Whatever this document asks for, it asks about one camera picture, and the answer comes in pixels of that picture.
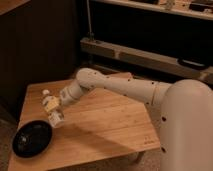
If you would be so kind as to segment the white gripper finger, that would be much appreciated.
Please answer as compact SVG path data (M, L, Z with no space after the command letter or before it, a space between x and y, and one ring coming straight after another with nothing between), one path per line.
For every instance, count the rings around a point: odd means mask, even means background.
M51 101L55 103L60 103L60 99L58 97L51 97Z
M63 105L57 105L56 107L54 107L54 110L56 110L56 111L63 111L64 107L63 107Z

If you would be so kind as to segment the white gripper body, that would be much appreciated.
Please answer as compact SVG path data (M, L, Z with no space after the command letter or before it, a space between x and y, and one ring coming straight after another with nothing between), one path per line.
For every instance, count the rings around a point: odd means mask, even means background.
M61 104L66 106L77 102L82 96L82 89L77 85L66 86L60 91Z

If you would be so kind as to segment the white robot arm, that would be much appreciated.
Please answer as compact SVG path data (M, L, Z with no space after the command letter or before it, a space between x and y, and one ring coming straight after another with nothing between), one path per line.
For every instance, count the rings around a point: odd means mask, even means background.
M71 105L95 88L160 108L161 171L213 171L213 89L208 85L194 79L165 83L111 77L82 68L61 89L56 107Z

